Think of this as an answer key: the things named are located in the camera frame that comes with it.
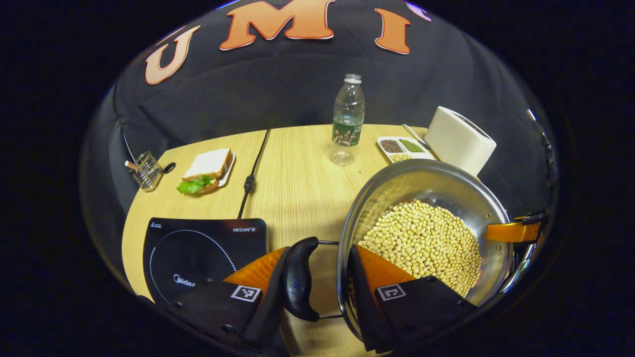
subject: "induction cooktop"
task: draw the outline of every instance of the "induction cooktop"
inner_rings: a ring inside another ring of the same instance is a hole
[[[205,281],[222,281],[267,253],[262,219],[153,218],[144,243],[144,274],[157,305],[174,303]]]

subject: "stainless steel pot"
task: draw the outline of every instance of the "stainless steel pot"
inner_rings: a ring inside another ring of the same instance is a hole
[[[349,295],[349,251],[370,230],[389,206],[419,199],[440,206],[461,218],[477,236],[482,257],[481,277],[466,299],[480,306],[496,294],[507,277],[512,245],[485,239],[488,224],[509,223],[505,208],[476,177],[446,163],[404,160],[376,173],[359,192],[344,225],[337,261],[337,295],[342,315],[351,331],[361,333]]]

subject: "plastic water bottle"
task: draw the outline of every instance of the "plastic water bottle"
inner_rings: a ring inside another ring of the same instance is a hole
[[[364,123],[366,100],[361,91],[361,76],[347,74],[333,108],[333,152],[331,160],[339,165],[349,165],[354,160],[354,149],[359,143]]]

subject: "midea logo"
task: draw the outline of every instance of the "midea logo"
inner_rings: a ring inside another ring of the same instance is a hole
[[[190,283],[189,281],[184,280],[178,274],[174,274],[174,282],[178,284],[187,285],[187,286],[196,286],[196,284]]]

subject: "black power cord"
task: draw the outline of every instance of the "black power cord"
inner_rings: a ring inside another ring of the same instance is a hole
[[[238,219],[243,216],[244,204],[247,202],[247,195],[253,190],[253,186],[256,184],[256,177],[253,175],[256,172],[256,166],[260,161],[260,156],[262,155],[262,151],[265,148],[265,143],[267,142],[267,137],[269,136],[269,132],[271,129],[267,129],[265,132],[265,138],[262,140],[262,145],[260,146],[260,151],[258,152],[258,156],[256,157],[256,161],[253,163],[253,168],[251,169],[251,175],[247,176],[244,181],[244,196],[243,202],[240,205],[240,211],[238,211]]]

